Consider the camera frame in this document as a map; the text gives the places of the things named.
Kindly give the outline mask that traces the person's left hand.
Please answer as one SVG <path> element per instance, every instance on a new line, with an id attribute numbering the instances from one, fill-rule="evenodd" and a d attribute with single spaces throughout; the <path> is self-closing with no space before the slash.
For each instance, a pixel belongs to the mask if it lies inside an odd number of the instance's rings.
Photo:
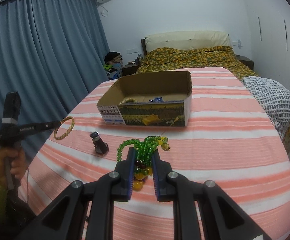
<path id="1" fill-rule="evenodd" d="M 5 159 L 10 165 L 10 174 L 19 181 L 24 177 L 28 165 L 23 148 L 0 148 L 0 186 L 7 189 L 8 184 L 5 175 Z"/>

